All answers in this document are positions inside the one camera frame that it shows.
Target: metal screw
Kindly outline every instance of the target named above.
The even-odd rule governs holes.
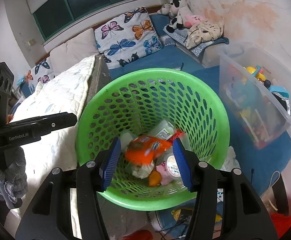
[[[88,168],[92,168],[92,167],[94,167],[96,165],[96,163],[94,162],[94,161],[89,161],[89,162],[87,162],[87,167]]]
[[[241,175],[242,171],[241,171],[240,169],[236,169],[236,168],[235,168],[235,169],[233,170],[233,173],[234,173],[234,174],[237,174],[237,175]]]
[[[59,172],[60,172],[60,169],[59,168],[54,168],[52,170],[52,174],[54,174],[54,175],[58,174]]]
[[[206,168],[207,167],[207,163],[206,162],[199,162],[199,166],[201,168]]]

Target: green plastic laundry basket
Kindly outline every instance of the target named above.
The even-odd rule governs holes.
[[[186,132],[200,160],[221,168],[230,139],[228,116],[217,94],[182,71],[156,68],[124,75],[101,89],[88,103],[78,126],[76,152],[80,165],[108,149],[124,131],[148,133],[163,118]],[[177,206],[196,196],[181,181],[148,187],[124,171],[120,156],[111,186],[101,193],[119,206],[153,211]]]

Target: basket rim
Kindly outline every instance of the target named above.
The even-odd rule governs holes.
[[[87,104],[85,110],[83,111],[80,120],[78,122],[78,130],[77,130],[77,137],[76,137],[76,154],[78,158],[78,162],[80,165],[83,165],[83,161],[80,160],[80,152],[82,151],[83,144],[81,141],[83,140],[83,136],[81,134],[85,134],[85,125],[88,124],[89,121],[89,114],[85,114],[86,109],[89,105],[94,104],[94,102],[99,101],[99,99],[103,96],[103,93],[109,92],[111,90],[111,87],[118,87],[123,82],[125,83],[132,83],[136,82],[136,80],[145,79],[144,77],[141,77],[141,75],[147,75],[149,76],[150,73],[173,73],[179,76],[185,76],[187,79],[189,79],[189,84],[193,85],[196,84],[196,87],[200,88],[201,92],[208,93],[212,97],[213,101],[215,101],[215,104],[218,104],[220,107],[215,109],[214,111],[218,112],[218,115],[224,116],[225,118],[218,119],[218,122],[221,122],[221,124],[218,126],[218,129],[220,130],[220,133],[222,134],[223,141],[230,141],[230,128],[229,128],[229,120],[228,115],[226,113],[225,107],[223,103],[221,102],[218,95],[210,88],[206,83],[204,83],[199,78],[180,71],[180,70],[174,70],[174,69],[166,69],[166,68],[149,68],[145,70],[138,70],[126,75],[123,75],[110,83],[108,83],[105,87],[103,87]],[[223,145],[216,144],[215,151],[219,151],[218,156],[212,155],[210,159],[210,163],[214,166],[214,168],[219,169],[222,167],[223,162],[226,158],[227,151],[224,151]],[[115,203],[119,206],[138,210],[138,211],[154,211],[154,210],[162,210],[171,208],[177,205],[180,205],[181,203],[184,203],[188,200],[191,200],[196,197],[196,193],[190,193],[188,190],[183,190],[181,192],[176,192],[171,195],[165,195],[160,196],[159,198],[125,198],[122,194],[117,194],[116,191],[114,191],[111,187],[108,187],[108,189],[100,193],[103,197],[105,197],[107,200],[111,201],[112,203]]]

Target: white string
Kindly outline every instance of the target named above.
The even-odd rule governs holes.
[[[272,180],[273,180],[273,176],[274,176],[274,174],[276,174],[276,173],[278,173],[279,174],[279,176],[276,178],[276,180],[274,181],[274,183],[272,184]],[[274,185],[274,184],[276,184],[276,182],[279,180],[279,178],[280,178],[280,175],[281,175],[281,173],[280,173],[280,171],[275,171],[274,173],[272,173],[272,176],[271,176],[271,179],[270,179],[270,184],[269,184],[269,186],[268,186],[268,188],[267,188],[267,190],[261,195],[261,197],[263,197],[263,195],[271,188],[271,185]],[[269,203],[270,203],[270,205],[272,206],[272,208],[275,210],[275,211],[278,211],[278,209],[272,204],[272,202],[271,202],[271,200],[268,198],[268,201],[269,201]]]

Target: pink butterfly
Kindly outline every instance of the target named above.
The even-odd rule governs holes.
[[[47,75],[44,75],[44,77],[38,78],[38,82],[42,82],[43,84],[48,83],[50,81],[49,77]]]
[[[124,28],[122,28],[116,21],[110,22],[110,24],[106,24],[101,28],[102,31],[102,40],[106,38],[106,36],[111,33],[111,31],[123,31]]]

